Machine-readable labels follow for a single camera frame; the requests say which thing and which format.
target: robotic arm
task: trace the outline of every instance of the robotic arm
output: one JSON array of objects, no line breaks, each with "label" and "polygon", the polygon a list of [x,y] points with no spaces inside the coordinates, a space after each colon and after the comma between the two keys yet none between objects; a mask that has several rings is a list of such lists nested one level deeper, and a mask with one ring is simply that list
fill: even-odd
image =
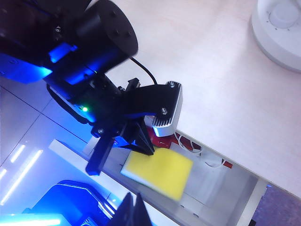
[{"label": "robotic arm", "polygon": [[86,167],[99,175],[112,147],[152,155],[144,124],[153,115],[158,137],[175,132],[182,86],[140,87],[134,78],[124,89],[105,73],[138,51],[135,32],[111,1],[2,0],[0,2],[0,75],[22,83],[41,79],[54,100],[100,137]]}]

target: table surface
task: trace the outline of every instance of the table surface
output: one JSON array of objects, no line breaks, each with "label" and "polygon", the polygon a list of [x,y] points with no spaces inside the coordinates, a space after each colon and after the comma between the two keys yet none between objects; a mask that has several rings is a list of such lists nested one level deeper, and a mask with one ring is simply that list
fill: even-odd
[{"label": "table surface", "polygon": [[[301,197],[301,75],[259,49],[255,0],[114,0],[139,42],[136,58],[159,83],[183,85],[178,129],[260,177]],[[108,76],[126,86],[133,62]]]}]

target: white fan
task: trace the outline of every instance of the white fan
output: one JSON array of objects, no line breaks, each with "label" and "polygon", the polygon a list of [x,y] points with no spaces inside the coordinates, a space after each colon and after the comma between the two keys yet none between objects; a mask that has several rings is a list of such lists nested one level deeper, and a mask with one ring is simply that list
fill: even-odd
[{"label": "white fan", "polygon": [[301,73],[301,0],[258,0],[252,25],[262,51],[277,64]]}]

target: sponge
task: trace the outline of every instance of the sponge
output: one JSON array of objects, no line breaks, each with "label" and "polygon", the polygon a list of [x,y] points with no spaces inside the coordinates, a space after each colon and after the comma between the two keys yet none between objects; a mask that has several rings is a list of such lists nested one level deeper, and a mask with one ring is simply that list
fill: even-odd
[{"label": "sponge", "polygon": [[180,200],[193,161],[166,148],[148,156],[131,152],[121,174],[176,201]]}]

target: black cable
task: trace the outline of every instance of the black cable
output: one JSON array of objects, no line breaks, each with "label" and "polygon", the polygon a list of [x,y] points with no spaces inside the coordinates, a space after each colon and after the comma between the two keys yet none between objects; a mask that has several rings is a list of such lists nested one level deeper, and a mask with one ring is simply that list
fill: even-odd
[{"label": "black cable", "polygon": [[155,85],[158,85],[155,77],[152,75],[152,73],[146,68],[144,67],[139,61],[137,61],[135,58],[131,57],[130,58],[135,64],[137,64],[139,67],[141,67],[143,70],[145,70],[145,72],[150,76],[150,78],[153,80]]}]

